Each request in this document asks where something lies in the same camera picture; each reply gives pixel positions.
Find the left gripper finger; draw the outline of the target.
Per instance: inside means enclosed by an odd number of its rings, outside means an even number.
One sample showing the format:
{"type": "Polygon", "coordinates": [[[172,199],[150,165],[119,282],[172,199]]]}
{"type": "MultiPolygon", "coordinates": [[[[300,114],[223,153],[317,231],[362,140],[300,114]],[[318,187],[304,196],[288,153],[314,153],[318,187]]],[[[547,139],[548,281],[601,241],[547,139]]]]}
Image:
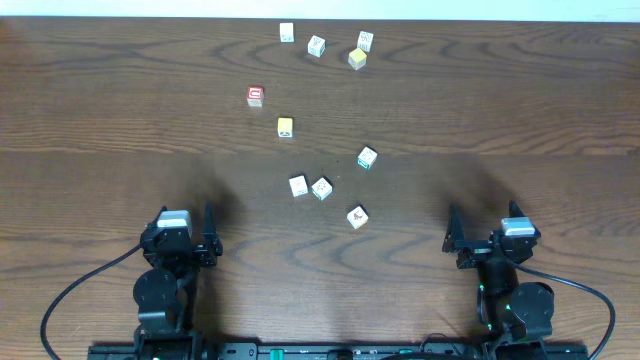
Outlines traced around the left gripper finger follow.
{"type": "Polygon", "coordinates": [[[217,230],[213,218],[213,209],[210,203],[207,203],[204,209],[202,236],[205,240],[215,240],[217,237],[217,230]]]}
{"type": "Polygon", "coordinates": [[[160,219],[161,215],[167,211],[167,207],[166,206],[162,206],[162,208],[160,209],[160,211],[158,212],[158,214],[156,215],[156,217],[154,218],[154,220],[152,221],[152,223],[157,223],[158,220],[160,219]]]}

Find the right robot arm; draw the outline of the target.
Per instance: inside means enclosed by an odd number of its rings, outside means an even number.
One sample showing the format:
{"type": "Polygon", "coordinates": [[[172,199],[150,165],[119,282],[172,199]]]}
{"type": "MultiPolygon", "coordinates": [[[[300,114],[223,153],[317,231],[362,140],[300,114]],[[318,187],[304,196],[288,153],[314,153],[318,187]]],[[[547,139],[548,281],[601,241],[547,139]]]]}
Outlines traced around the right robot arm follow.
{"type": "Polygon", "coordinates": [[[477,313],[489,328],[483,352],[495,359],[500,347],[540,342],[552,333],[554,292],[541,282],[521,283],[516,267],[533,256],[540,231],[515,201],[509,216],[485,240],[469,240],[456,207],[450,208],[442,251],[457,255],[459,269],[479,276],[477,313]]]}

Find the green edged white block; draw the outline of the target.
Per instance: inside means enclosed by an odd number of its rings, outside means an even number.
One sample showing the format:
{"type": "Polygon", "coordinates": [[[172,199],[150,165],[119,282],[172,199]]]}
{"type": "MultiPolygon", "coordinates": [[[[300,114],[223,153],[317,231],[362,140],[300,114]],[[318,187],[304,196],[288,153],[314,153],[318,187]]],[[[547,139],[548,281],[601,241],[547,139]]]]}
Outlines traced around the green edged white block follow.
{"type": "Polygon", "coordinates": [[[326,199],[332,191],[333,186],[325,177],[321,177],[312,185],[312,192],[320,201],[326,199]]]}

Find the yellow top soccer block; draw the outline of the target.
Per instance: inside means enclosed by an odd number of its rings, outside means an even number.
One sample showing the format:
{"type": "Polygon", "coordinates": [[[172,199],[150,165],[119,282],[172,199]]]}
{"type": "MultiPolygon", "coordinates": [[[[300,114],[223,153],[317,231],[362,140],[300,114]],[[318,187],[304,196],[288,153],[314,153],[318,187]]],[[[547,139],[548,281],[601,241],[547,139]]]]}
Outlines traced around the yellow top soccer block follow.
{"type": "Polygon", "coordinates": [[[293,136],[293,119],[280,117],[277,122],[277,133],[279,137],[291,138],[293,136]]]}

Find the white block brown picture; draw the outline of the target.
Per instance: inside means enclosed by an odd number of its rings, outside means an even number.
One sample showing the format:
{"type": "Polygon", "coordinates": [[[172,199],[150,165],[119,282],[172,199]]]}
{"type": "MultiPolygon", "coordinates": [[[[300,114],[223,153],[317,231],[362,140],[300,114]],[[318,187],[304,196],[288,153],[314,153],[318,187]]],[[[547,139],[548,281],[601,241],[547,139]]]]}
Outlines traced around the white block brown picture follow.
{"type": "Polygon", "coordinates": [[[366,210],[358,205],[347,214],[346,218],[354,229],[359,229],[368,222],[369,216],[366,210]]]}

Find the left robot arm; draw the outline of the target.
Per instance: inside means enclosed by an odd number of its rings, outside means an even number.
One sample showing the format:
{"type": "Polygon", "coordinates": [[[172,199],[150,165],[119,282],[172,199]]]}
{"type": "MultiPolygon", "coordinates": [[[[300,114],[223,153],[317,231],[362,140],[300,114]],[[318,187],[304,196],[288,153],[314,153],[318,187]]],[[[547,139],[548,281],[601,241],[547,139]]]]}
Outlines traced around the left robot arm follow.
{"type": "Polygon", "coordinates": [[[151,269],[138,278],[133,290],[139,307],[140,357],[201,359],[206,352],[194,330],[193,315],[199,272],[214,267],[223,254],[211,205],[204,210],[202,242],[194,245],[192,235],[190,213],[167,208],[141,233],[139,244],[151,269]]]}

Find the red top block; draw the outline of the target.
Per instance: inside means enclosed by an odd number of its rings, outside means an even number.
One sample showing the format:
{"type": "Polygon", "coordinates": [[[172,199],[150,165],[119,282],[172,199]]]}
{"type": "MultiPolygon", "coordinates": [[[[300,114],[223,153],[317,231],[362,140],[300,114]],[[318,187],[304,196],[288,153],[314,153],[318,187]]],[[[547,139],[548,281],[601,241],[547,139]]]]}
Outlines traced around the red top block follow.
{"type": "Polygon", "coordinates": [[[264,103],[264,88],[250,86],[247,90],[246,100],[251,107],[262,107],[264,103]]]}

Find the teal edged white block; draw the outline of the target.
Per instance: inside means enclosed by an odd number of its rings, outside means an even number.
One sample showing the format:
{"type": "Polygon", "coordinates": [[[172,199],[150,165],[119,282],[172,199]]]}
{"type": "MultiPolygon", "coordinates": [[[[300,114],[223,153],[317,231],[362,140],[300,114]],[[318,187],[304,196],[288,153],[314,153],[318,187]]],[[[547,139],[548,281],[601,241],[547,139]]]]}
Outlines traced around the teal edged white block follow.
{"type": "Polygon", "coordinates": [[[365,146],[357,157],[357,163],[365,169],[370,169],[377,157],[378,153],[375,150],[365,146]]]}

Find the white block number three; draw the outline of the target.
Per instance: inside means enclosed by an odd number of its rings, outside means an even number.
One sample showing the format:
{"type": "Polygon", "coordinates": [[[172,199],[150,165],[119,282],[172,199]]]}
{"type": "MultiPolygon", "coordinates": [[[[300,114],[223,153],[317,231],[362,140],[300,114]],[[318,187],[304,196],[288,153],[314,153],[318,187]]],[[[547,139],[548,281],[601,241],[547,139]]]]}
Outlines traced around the white block number three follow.
{"type": "Polygon", "coordinates": [[[313,35],[307,45],[308,53],[315,57],[321,57],[326,49],[326,40],[317,35],[313,35]]]}

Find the yellow top far block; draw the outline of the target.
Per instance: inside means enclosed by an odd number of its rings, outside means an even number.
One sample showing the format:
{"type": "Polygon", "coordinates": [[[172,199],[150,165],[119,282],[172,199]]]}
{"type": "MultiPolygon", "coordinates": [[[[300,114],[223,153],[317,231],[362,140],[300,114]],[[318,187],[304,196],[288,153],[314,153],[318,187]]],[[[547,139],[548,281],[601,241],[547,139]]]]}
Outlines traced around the yellow top far block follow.
{"type": "Polygon", "coordinates": [[[366,65],[367,53],[361,48],[356,48],[348,54],[348,63],[354,70],[359,70],[366,65]]]}

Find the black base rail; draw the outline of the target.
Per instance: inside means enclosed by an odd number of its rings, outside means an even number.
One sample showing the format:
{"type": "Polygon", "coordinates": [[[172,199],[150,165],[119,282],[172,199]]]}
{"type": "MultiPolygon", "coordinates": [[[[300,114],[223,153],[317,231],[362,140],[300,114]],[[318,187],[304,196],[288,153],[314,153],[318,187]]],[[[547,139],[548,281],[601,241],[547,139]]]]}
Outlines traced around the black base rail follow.
{"type": "Polygon", "coordinates": [[[145,343],[139,347],[94,345],[88,349],[88,360],[118,359],[202,359],[202,360],[375,360],[404,359],[486,359],[480,349],[464,344],[444,342],[420,345],[284,345],[255,343],[223,343],[190,346],[184,341],[145,343]]]}

